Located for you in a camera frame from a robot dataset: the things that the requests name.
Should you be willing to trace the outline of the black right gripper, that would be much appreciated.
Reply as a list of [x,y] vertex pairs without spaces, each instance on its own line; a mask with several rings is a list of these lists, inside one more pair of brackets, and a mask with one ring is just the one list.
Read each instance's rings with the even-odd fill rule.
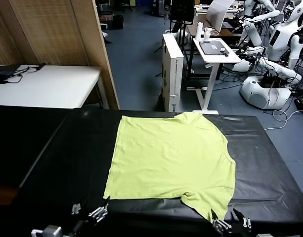
[[218,218],[217,214],[215,212],[212,212],[212,218],[213,223],[221,226],[224,229],[216,228],[216,232],[219,234],[220,237],[255,237],[255,235],[248,231],[247,229],[251,229],[251,220],[250,218],[246,218],[240,211],[237,209],[233,209],[233,212],[235,213],[238,220],[242,223],[243,229],[234,229],[230,230],[232,226],[225,221]]

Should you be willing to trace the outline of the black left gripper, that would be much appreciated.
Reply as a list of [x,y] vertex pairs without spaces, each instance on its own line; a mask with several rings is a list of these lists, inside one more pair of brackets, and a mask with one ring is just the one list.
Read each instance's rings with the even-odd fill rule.
[[[79,215],[81,210],[86,206],[87,198],[83,198],[80,201],[72,205],[71,214]],[[103,206],[98,207],[93,212],[89,213],[84,220],[79,219],[68,232],[68,235],[81,235],[90,227],[94,226],[97,222],[100,222],[108,214],[108,202],[105,202]]]

